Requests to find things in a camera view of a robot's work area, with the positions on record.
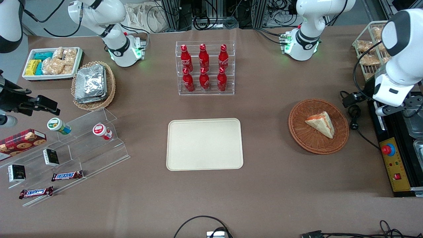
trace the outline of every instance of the blue snack package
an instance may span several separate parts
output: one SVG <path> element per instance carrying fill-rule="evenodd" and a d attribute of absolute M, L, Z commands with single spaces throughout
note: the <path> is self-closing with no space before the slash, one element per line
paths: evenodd
<path fill-rule="evenodd" d="M 35 53 L 34 59 L 45 60 L 48 57 L 53 57 L 53 52 L 38 52 Z"/>
<path fill-rule="evenodd" d="M 43 64 L 39 63 L 38 66 L 37 66 L 37 70 L 35 71 L 35 75 L 43 75 L 42 68 L 43 68 Z"/>

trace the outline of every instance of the coca-cola bottle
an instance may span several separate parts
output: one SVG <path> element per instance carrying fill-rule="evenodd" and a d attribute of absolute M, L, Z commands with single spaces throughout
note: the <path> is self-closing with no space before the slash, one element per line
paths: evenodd
<path fill-rule="evenodd" d="M 184 68 L 187 68 L 190 73 L 193 71 L 194 67 L 192 66 L 192 61 L 191 61 L 191 55 L 187 50 L 187 46 L 186 45 L 181 45 L 181 61 L 182 61 L 182 66 Z"/>
<path fill-rule="evenodd" d="M 200 85 L 203 92 L 210 91 L 209 76 L 205 68 L 200 69 Z"/>
<path fill-rule="evenodd" d="M 219 92 L 223 92 L 226 90 L 226 81 L 227 77 L 225 74 L 225 69 L 223 67 L 219 68 L 219 74 L 217 75 L 217 88 L 219 89 Z"/>
<path fill-rule="evenodd" d="M 205 44 L 200 45 L 200 54 L 198 55 L 198 58 L 200 60 L 200 68 L 204 68 L 206 72 L 208 72 L 210 69 L 209 67 L 210 60 L 209 60 L 209 54 L 206 51 Z"/>
<path fill-rule="evenodd" d="M 187 68 L 184 68 L 182 70 L 182 73 L 184 74 L 182 77 L 182 80 L 184 81 L 184 85 L 187 88 L 188 92 L 193 92 L 195 90 L 194 88 L 194 82 L 192 80 L 192 76 L 190 75 L 190 72 Z"/>
<path fill-rule="evenodd" d="M 220 46 L 220 54 L 219 54 L 219 68 L 224 68 L 225 70 L 228 68 L 228 53 L 226 52 L 226 45 L 223 44 Z"/>

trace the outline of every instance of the snickers bar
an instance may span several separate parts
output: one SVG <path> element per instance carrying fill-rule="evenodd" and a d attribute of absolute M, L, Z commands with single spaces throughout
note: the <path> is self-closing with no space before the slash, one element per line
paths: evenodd
<path fill-rule="evenodd" d="M 36 190 L 22 190 L 21 194 L 19 195 L 19 199 L 23 198 L 30 198 L 33 196 L 43 196 L 43 195 L 53 195 L 53 186 L 44 189 L 36 189 Z"/>
<path fill-rule="evenodd" d="M 56 180 L 82 178 L 83 176 L 84 175 L 82 174 L 82 170 L 69 173 L 53 174 L 52 182 Z"/>

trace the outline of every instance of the brown table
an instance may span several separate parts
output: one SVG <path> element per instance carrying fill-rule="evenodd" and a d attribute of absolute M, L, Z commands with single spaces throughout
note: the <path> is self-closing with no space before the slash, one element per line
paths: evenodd
<path fill-rule="evenodd" d="M 188 218 L 222 219 L 235 237 L 298 237 L 325 232 L 379 231 L 379 220 L 417 235 L 423 199 L 392 198 L 380 152 L 355 133 L 332 155 L 302 149 L 288 129 L 298 102 L 322 98 L 342 108 L 338 92 L 354 91 L 351 43 L 365 26 L 328 27 L 317 53 L 306 62 L 281 55 L 279 47 L 252 30 L 189 31 L 151 35 L 146 59 L 120 68 L 99 37 L 29 37 L 29 48 L 78 46 L 84 63 L 104 61 L 117 80 L 108 109 L 130 159 L 31 208 L 1 179 L 0 233 L 4 237 L 172 237 Z M 236 40 L 236 93 L 227 97 L 180 97 L 175 41 Z M 87 111 L 72 103 L 70 81 L 18 84 L 59 102 L 70 121 Z M 363 104 L 361 131 L 376 141 Z M 49 113 L 16 115 L 18 126 L 46 130 Z M 242 125 L 244 166 L 238 170 L 167 170 L 168 123 L 175 119 L 236 117 Z M 205 237 L 212 220 L 187 224 L 180 237 Z"/>

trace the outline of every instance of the white bag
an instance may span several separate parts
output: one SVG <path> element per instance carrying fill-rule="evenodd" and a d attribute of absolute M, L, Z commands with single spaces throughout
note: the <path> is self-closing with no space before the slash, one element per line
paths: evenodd
<path fill-rule="evenodd" d="M 151 33 L 158 33 L 167 29 L 168 25 L 165 19 L 165 11 L 161 7 L 161 2 L 157 2 L 158 5 L 156 4 L 156 2 L 149 1 L 143 3 L 126 3 L 125 9 L 128 26 L 133 28 L 144 29 Z"/>

